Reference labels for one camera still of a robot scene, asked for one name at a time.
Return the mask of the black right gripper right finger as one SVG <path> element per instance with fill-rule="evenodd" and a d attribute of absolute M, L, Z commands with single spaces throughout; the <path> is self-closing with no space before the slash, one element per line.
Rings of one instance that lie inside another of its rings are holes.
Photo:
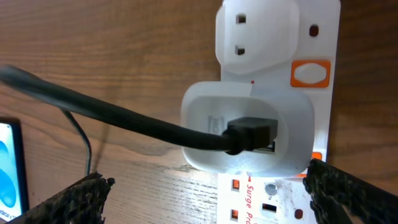
<path fill-rule="evenodd" d="M 317 223 L 397 223 L 397 196 L 347 172 L 312 159 L 303 179 Z"/>

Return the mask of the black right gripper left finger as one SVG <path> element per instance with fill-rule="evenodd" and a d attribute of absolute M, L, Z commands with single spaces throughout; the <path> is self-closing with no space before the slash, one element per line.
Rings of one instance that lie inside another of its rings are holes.
<path fill-rule="evenodd" d="M 7 224 L 104 224 L 114 178 L 93 172 Z"/>

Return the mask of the blue Galaxy smartphone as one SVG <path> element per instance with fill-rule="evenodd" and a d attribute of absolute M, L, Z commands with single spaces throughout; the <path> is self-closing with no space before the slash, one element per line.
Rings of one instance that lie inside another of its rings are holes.
<path fill-rule="evenodd" d="M 1 220 L 9 222 L 29 210 L 21 122 L 1 118 Z"/>

